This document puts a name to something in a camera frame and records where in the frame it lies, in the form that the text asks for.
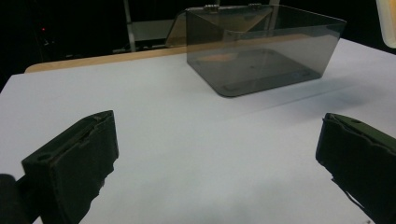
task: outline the clear plastic container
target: clear plastic container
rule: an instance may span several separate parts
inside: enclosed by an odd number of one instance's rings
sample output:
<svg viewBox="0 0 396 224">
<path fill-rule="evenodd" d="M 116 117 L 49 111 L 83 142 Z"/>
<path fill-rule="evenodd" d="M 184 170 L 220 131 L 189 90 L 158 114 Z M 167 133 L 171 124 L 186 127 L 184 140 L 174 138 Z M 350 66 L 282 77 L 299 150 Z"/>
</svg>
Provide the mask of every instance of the clear plastic container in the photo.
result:
<svg viewBox="0 0 396 224">
<path fill-rule="evenodd" d="M 346 22 L 285 6 L 187 9 L 187 62 L 234 97 L 322 77 Z"/>
</svg>

